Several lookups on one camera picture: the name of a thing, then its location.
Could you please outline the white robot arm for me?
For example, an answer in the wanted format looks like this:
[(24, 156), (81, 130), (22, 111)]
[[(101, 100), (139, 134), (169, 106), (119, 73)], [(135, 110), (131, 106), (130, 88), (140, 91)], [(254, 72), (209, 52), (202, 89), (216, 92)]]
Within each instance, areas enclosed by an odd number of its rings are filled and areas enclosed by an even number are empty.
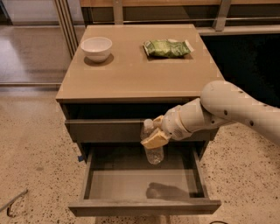
[(153, 120), (154, 130), (141, 141), (153, 150), (180, 141), (199, 130), (242, 123), (272, 143), (280, 144), (280, 108), (260, 102), (236, 85), (222, 80), (206, 84), (200, 97), (169, 109)]

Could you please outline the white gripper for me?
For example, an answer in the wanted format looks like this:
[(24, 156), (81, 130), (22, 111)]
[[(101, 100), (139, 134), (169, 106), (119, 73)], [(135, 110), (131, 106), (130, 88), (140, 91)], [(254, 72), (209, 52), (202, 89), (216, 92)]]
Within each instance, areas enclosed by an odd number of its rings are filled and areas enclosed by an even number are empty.
[(164, 115), (153, 120), (156, 128), (149, 136), (141, 141), (141, 145), (153, 150), (169, 143), (170, 138), (176, 141), (183, 140), (192, 135), (183, 125), (180, 118), (181, 106), (169, 109)]

